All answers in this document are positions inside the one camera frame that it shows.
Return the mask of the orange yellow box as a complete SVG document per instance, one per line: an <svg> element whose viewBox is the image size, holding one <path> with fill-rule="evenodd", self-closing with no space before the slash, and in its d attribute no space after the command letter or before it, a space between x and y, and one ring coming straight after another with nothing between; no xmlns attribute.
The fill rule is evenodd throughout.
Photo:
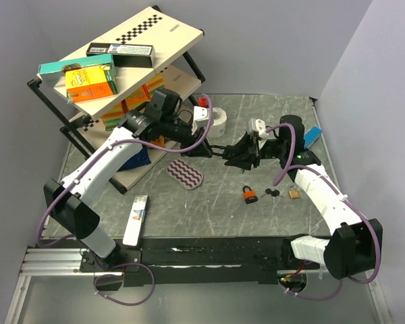
<svg viewBox="0 0 405 324"><path fill-rule="evenodd" d="M118 93L116 69L109 64L81 67L65 73L68 103L79 103Z"/></svg>

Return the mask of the black white long box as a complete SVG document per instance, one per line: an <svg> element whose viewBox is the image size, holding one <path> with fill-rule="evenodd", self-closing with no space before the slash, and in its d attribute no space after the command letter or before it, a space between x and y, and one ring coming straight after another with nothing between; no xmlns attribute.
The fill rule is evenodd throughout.
<svg viewBox="0 0 405 324"><path fill-rule="evenodd" d="M114 64L121 68L152 68L155 48L151 45L129 45L121 43L91 43L86 55L111 54Z"/></svg>

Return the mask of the white toothpaste box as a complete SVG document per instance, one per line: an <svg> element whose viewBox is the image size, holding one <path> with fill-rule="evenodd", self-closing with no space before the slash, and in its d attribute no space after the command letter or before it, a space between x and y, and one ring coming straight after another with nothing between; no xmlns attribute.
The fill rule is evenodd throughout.
<svg viewBox="0 0 405 324"><path fill-rule="evenodd" d="M122 240L125 246L138 245L148 205L148 195L138 195L134 197Z"/></svg>

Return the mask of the black headed keys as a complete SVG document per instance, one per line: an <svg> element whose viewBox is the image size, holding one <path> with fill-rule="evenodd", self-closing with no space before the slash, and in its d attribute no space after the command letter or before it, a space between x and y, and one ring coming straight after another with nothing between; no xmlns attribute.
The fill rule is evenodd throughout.
<svg viewBox="0 0 405 324"><path fill-rule="evenodd" d="M284 197L279 190L272 188L266 188L259 198L262 199L266 196L271 198L273 204L275 204L280 198Z"/></svg>

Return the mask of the brass padlock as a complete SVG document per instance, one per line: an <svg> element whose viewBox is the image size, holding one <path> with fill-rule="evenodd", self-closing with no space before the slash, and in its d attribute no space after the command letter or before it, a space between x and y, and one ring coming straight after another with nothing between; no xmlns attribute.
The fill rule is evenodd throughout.
<svg viewBox="0 0 405 324"><path fill-rule="evenodd" d="M291 199L298 199L301 197L299 187L293 184L288 187L288 194Z"/></svg>

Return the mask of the pink striped sponge pad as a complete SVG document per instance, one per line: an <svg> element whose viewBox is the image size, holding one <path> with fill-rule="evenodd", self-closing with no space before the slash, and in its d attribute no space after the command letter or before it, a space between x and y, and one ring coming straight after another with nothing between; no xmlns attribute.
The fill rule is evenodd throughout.
<svg viewBox="0 0 405 324"><path fill-rule="evenodd" d="M173 160L167 166L167 174L186 190L193 190L203 182L203 174L182 159Z"/></svg>

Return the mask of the yellow green sponge pack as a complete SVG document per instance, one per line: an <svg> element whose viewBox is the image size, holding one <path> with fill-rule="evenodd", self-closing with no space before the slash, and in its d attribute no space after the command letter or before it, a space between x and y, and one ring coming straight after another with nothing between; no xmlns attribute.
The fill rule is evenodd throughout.
<svg viewBox="0 0 405 324"><path fill-rule="evenodd" d="M145 84L125 98L128 111L134 110L137 108L137 106L141 105L142 103L149 102L150 100L151 94Z"/></svg>
<svg viewBox="0 0 405 324"><path fill-rule="evenodd" d="M105 131L111 131L114 129L119 120L128 112L127 105L123 102L115 105L110 111L101 116L102 123Z"/></svg>
<svg viewBox="0 0 405 324"><path fill-rule="evenodd" d="M162 73L156 74L152 77L148 82L146 82L142 88L148 100L150 100L154 94L154 92L159 88L164 88L165 83L162 76Z"/></svg>

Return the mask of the blue snack bag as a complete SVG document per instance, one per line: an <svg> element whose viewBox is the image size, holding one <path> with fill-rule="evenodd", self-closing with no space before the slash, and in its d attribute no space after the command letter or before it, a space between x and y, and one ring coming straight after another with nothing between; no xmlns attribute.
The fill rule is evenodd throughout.
<svg viewBox="0 0 405 324"><path fill-rule="evenodd" d="M147 148L144 146L140 152L128 159L118 171L127 171L129 169L135 169L145 165L150 165L151 160Z"/></svg>

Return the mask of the white toilet paper roll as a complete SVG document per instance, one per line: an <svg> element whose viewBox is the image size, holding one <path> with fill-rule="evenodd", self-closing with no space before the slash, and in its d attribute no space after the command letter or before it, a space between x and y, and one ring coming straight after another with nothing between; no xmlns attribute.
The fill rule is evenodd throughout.
<svg viewBox="0 0 405 324"><path fill-rule="evenodd" d="M227 123L227 114L222 108L213 108L213 124L209 130L209 138L220 138L224 135Z"/></svg>

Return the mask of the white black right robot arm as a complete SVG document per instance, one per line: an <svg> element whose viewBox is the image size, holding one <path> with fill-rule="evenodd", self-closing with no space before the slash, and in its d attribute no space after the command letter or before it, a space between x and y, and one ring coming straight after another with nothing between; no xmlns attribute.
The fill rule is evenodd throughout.
<svg viewBox="0 0 405 324"><path fill-rule="evenodd" d="M277 186L285 176L312 201L327 224L330 238L298 234L283 243L281 261L289 269L304 261L320 264L336 279L370 271L373 281L381 266L383 228L377 219L367 219L328 176L320 159L305 147L304 125L297 115L284 115L279 125L269 128L251 119L243 137L224 148L227 166L251 170L263 159L277 159L282 168L274 179Z"/></svg>

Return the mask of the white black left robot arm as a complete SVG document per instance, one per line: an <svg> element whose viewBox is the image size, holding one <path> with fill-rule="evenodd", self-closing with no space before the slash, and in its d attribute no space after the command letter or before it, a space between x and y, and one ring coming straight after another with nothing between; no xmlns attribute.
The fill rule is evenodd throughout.
<svg viewBox="0 0 405 324"><path fill-rule="evenodd" d="M52 217L75 239L94 253L95 261L104 271L112 271L122 261L121 248L101 228L101 219L92 209L97 192L126 161L144 147L158 149L153 141L161 136L180 143L179 154L195 153L208 157L211 151L206 140L213 125L213 104L208 95L205 116L195 106L191 124L180 124L176 111L178 93L161 88L151 101L126 113L111 135L73 173L62 179L48 181L44 186L47 210L43 218Z"/></svg>

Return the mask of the blue silver box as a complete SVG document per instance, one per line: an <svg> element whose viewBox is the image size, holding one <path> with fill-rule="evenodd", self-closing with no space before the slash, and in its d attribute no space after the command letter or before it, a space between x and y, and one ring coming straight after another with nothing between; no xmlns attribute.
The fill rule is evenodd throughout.
<svg viewBox="0 0 405 324"><path fill-rule="evenodd" d="M305 135L304 135L304 147L309 149L322 135L323 131L319 127L312 127Z"/></svg>

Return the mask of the aluminium frame rail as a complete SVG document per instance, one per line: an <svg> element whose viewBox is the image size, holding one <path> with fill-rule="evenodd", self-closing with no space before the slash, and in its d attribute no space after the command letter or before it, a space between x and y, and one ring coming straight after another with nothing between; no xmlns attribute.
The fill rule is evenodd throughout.
<svg viewBox="0 0 405 324"><path fill-rule="evenodd" d="M20 268L20 276L80 275L82 255L79 248L28 248Z"/></svg>

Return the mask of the teal long box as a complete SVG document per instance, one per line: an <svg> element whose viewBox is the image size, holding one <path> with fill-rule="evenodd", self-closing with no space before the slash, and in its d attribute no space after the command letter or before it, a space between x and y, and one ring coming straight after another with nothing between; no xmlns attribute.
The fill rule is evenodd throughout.
<svg viewBox="0 0 405 324"><path fill-rule="evenodd" d="M115 69L113 56L111 54L102 54L40 64L38 76L49 88L54 88L65 85L66 72L95 65L110 65L113 70Z"/></svg>

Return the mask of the orange black padlock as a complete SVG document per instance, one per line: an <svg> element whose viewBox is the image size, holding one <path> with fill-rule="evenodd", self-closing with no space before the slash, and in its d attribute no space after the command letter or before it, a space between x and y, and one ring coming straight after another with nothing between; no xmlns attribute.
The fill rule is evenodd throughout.
<svg viewBox="0 0 405 324"><path fill-rule="evenodd" d="M255 191L250 186L244 186L242 188L244 201L247 205L258 201L258 197Z"/></svg>

